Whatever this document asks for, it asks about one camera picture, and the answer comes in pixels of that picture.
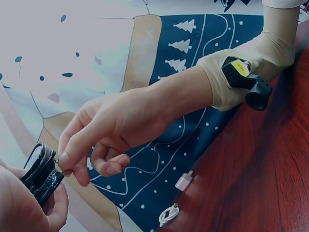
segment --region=beige sleeve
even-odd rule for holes
[[[295,58],[295,35],[299,7],[276,9],[264,6],[264,28],[262,33],[234,49],[226,49],[202,57],[200,65],[209,78],[213,107],[226,111],[245,100],[246,89],[232,88],[221,67],[227,57],[247,60],[251,73],[270,83],[284,68],[292,65]]]

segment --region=fingernail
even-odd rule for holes
[[[107,167],[106,172],[109,175],[116,175],[121,173],[121,170],[117,167],[117,165],[110,165],[109,167]]]
[[[70,164],[69,156],[66,152],[62,153],[62,156],[59,159],[59,167],[61,169],[67,169],[67,166]]]

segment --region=teal dot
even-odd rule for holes
[[[70,72],[63,73],[62,75],[65,76],[65,77],[71,77],[71,76],[73,76],[73,74],[70,73]]]
[[[61,19],[60,19],[60,22],[63,22],[64,20],[66,20],[67,16],[64,14]]]
[[[21,62],[21,59],[22,59],[22,57],[16,57],[16,58],[15,58],[15,62],[16,62],[16,63],[19,63],[19,62]]]

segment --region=white fabric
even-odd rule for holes
[[[300,6],[304,4],[306,1],[307,0],[262,0],[262,3],[265,6],[273,8],[287,9]]]

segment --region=white charging cable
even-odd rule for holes
[[[178,204],[174,203],[171,207],[164,210],[159,217],[160,227],[173,220],[179,214]]]

